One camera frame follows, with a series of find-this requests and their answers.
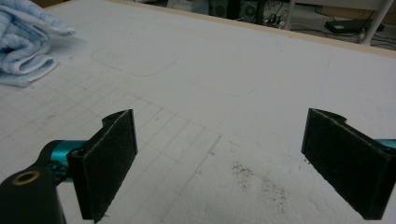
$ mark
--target cable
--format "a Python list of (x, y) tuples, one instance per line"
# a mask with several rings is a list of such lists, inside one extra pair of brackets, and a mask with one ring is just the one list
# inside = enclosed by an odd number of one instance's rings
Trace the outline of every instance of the cable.
[(379, 35), (379, 34), (377, 34), (377, 33), (375, 33), (374, 35), (379, 36), (379, 37), (381, 37), (381, 38), (388, 39), (388, 40), (394, 40), (394, 41), (396, 41), (396, 38), (390, 38), (390, 37), (388, 37), (388, 36)]
[(271, 3), (270, 3), (270, 0), (268, 0), (267, 1), (268, 2), (268, 6), (269, 6), (269, 8), (267, 9), (267, 10), (265, 10), (265, 11), (268, 11), (268, 10), (270, 10), (270, 13), (271, 14), (274, 14), (273, 12), (272, 12), (272, 8), (275, 8), (277, 5), (280, 5), (280, 3), (278, 3), (278, 4), (276, 4), (276, 1), (272, 1), (273, 2), (273, 4), (272, 4), (272, 6), (271, 6)]
[(389, 44), (396, 44), (396, 41), (393, 41), (393, 40), (382, 40), (382, 39), (376, 39), (376, 38), (372, 38), (372, 40), (375, 40), (378, 42), (389, 43)]
[(267, 3), (267, 5), (268, 5), (268, 8), (267, 8), (267, 9), (265, 9), (265, 6), (264, 6), (264, 12), (266, 12), (266, 11), (270, 10), (270, 13), (271, 13), (271, 4), (270, 4), (270, 1), (268, 0), (268, 1), (266, 1), (265, 3)]
[(277, 12), (276, 12), (276, 16), (277, 16), (277, 13), (279, 13), (279, 10), (281, 9), (283, 7), (283, 1), (282, 1), (282, 3), (280, 4), (280, 7), (277, 9)]
[(390, 47), (392, 49), (396, 49), (396, 46), (392, 46), (390, 44), (372, 44), (371, 46), (387, 46), (387, 47)]
[(304, 29), (291, 29), (292, 31), (313, 31), (313, 32), (318, 32), (318, 33), (322, 33), (324, 35), (337, 35), (337, 36), (343, 36), (343, 37), (353, 37), (353, 36), (357, 36), (358, 34), (354, 34), (354, 35), (339, 35), (339, 34), (333, 34), (333, 33), (327, 33), (318, 29), (314, 29), (312, 27), (306, 26), (306, 25), (301, 25), (301, 24), (293, 24), (292, 26), (300, 26), (303, 27)]
[(347, 42), (353, 42), (353, 43), (358, 43), (358, 37), (357, 36), (339, 36), (339, 35), (333, 35), (333, 34), (328, 34), (326, 32), (322, 32), (320, 30), (309, 30), (309, 29), (292, 29), (292, 31), (302, 31), (302, 32), (317, 32), (320, 34), (323, 34), (323, 37), (331, 38), (331, 39), (337, 39), (341, 41), (347, 41)]
[(366, 23), (371, 19), (371, 17), (373, 16), (374, 11), (372, 11), (372, 13), (370, 14), (370, 16), (366, 19), (366, 21), (363, 23), (363, 25), (361, 26), (361, 31), (364, 30), (364, 26), (366, 25)]
[(288, 10), (287, 9), (285, 9), (285, 10), (283, 10), (281, 13), (280, 13), (280, 17), (284, 17), (284, 16), (286, 16), (286, 15), (288, 15)]

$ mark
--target white table surface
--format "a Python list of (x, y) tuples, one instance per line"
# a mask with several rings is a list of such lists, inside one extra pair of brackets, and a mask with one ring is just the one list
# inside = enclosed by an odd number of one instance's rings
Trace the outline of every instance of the white table surface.
[[(49, 9), (78, 32), (54, 40), (53, 72), (0, 86), (0, 181), (132, 108), (139, 154), (101, 223), (394, 223), (395, 194), (363, 220), (301, 153), (309, 107), (396, 136), (394, 51), (153, 8)], [(68, 223), (91, 223), (58, 192)]]

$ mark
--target light blue cloth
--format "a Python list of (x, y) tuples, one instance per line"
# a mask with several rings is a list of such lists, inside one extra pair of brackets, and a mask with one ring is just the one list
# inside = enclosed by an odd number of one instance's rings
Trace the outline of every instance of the light blue cloth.
[(76, 30), (28, 0), (0, 0), (0, 84), (27, 87), (51, 71), (50, 36)]

